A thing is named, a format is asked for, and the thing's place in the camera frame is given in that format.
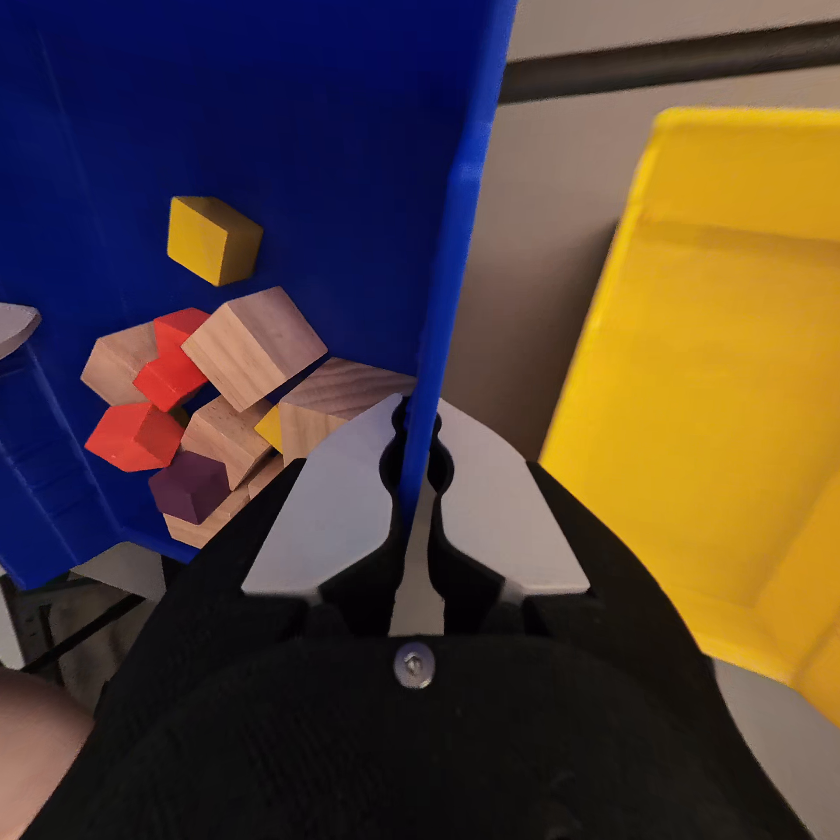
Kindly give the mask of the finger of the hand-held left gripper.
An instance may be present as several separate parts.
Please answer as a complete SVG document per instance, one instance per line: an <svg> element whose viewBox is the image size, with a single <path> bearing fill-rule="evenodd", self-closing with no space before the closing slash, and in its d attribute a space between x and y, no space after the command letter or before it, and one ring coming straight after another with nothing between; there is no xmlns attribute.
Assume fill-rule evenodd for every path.
<svg viewBox="0 0 840 840"><path fill-rule="evenodd" d="M1 353L4 360L20 349L41 323L38 309L13 303L1 303Z"/></svg>

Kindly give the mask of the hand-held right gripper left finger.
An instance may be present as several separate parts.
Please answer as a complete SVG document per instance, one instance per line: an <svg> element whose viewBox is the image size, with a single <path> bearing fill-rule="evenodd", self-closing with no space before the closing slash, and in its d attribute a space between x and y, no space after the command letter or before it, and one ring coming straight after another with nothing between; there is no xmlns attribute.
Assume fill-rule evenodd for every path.
<svg viewBox="0 0 840 840"><path fill-rule="evenodd" d="M389 633L405 570L397 499L403 443L395 427L404 397L393 393L327 436L301 472L242 584L334 607L352 634Z"/></svg>

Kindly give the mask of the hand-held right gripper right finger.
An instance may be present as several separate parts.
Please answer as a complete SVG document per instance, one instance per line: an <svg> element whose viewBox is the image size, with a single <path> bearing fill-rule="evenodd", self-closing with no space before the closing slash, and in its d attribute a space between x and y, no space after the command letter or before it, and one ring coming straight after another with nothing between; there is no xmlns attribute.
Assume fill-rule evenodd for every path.
<svg viewBox="0 0 840 840"><path fill-rule="evenodd" d="M429 578L446 635L476 634L498 604L587 595L591 584L524 457L445 400L427 462Z"/></svg>

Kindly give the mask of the pile of wooden cubes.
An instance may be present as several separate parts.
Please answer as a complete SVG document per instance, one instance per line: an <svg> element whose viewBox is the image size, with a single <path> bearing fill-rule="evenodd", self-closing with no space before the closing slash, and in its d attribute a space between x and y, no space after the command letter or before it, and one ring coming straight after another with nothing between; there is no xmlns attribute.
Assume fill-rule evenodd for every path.
<svg viewBox="0 0 840 840"><path fill-rule="evenodd" d="M108 406L86 450L151 471L170 537L196 549L289 463L416 383L332 357L280 286L103 335L80 380Z"/></svg>

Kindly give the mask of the yellow plastic box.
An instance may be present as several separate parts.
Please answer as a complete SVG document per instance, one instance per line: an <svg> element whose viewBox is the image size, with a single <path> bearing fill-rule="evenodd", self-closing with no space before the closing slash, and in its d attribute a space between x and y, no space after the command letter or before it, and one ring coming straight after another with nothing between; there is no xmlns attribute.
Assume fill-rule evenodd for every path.
<svg viewBox="0 0 840 840"><path fill-rule="evenodd" d="M707 655L839 720L839 114L653 122L539 463Z"/></svg>

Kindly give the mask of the blue plastic box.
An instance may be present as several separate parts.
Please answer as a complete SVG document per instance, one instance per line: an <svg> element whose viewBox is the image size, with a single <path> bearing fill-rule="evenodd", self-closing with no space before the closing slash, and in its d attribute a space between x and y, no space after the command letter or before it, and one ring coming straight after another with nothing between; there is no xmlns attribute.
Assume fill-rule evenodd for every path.
<svg viewBox="0 0 840 840"><path fill-rule="evenodd" d="M331 354L418 378L417 503L515 2L2 2L2 567L189 563L84 449L102 335L281 286Z"/></svg>

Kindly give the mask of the person's left forearm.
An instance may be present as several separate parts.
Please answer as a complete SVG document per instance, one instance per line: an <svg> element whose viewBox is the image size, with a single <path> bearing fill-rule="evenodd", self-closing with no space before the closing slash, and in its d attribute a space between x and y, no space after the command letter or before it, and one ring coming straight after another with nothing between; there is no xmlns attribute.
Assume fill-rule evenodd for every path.
<svg viewBox="0 0 840 840"><path fill-rule="evenodd" d="M93 728L90 711L34 675L1 670L1 838L17 839Z"/></svg>

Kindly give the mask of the dark grey table bar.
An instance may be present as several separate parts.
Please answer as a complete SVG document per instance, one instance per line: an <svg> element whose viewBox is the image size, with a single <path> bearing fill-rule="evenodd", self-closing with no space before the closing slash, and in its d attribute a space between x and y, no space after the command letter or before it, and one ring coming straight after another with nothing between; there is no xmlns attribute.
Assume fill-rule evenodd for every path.
<svg viewBox="0 0 840 840"><path fill-rule="evenodd" d="M497 104L836 67L839 22L622 45L507 63Z"/></svg>

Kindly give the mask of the black metal table frame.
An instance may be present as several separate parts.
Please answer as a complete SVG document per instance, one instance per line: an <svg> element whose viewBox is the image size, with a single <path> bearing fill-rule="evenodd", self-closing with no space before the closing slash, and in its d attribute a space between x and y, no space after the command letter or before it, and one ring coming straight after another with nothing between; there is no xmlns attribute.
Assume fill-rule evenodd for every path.
<svg viewBox="0 0 840 840"><path fill-rule="evenodd" d="M2 665L93 695L164 593L163 558L131 542L33 589L2 570Z"/></svg>

